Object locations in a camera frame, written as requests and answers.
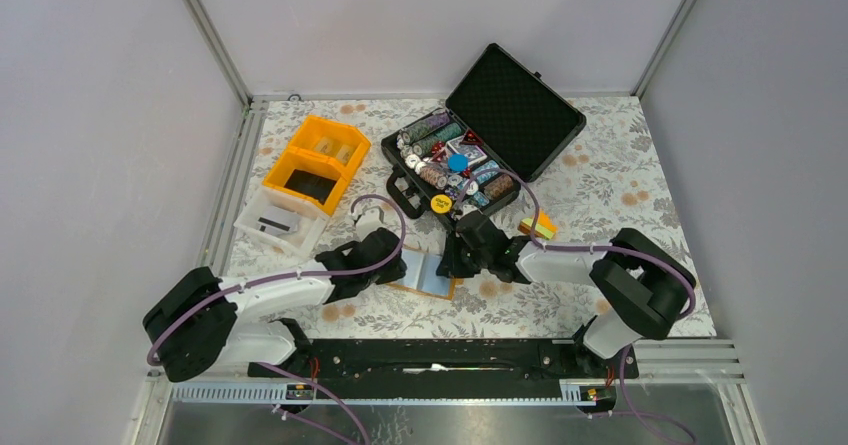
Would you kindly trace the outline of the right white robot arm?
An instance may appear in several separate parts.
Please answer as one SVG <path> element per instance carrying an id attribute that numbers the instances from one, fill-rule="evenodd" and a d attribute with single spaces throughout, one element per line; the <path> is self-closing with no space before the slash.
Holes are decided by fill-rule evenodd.
<path id="1" fill-rule="evenodd" d="M 508 236 L 480 212 L 464 215 L 447 236 L 440 276 L 472 278 L 482 271 L 503 283 L 584 283 L 609 304 L 576 333 L 575 367 L 597 377 L 623 349 L 663 340 L 695 306 L 694 276 L 632 228 L 602 244 L 568 244 L 534 235 Z"/>

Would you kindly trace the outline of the orange card holder wallet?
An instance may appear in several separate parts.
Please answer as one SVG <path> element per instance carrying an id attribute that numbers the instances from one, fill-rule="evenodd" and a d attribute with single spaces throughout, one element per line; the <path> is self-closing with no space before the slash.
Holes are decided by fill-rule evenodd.
<path id="1" fill-rule="evenodd" d="M 404 248 L 401 258 L 407 267 L 405 275 L 389 286 L 432 298 L 453 299 L 458 280 L 438 274 L 441 255 Z"/>

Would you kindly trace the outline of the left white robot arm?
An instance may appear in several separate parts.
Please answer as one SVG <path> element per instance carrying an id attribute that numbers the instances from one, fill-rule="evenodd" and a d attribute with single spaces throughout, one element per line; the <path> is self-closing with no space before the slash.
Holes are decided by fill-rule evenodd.
<path id="1" fill-rule="evenodd" d="M 147 362 L 173 382 L 216 365 L 266 362 L 296 376 L 309 366 L 304 336 L 281 313 L 347 300 L 401 278 L 405 236 L 380 227 L 360 240 L 283 272 L 217 277 L 207 266 L 186 273 L 144 316 Z"/>

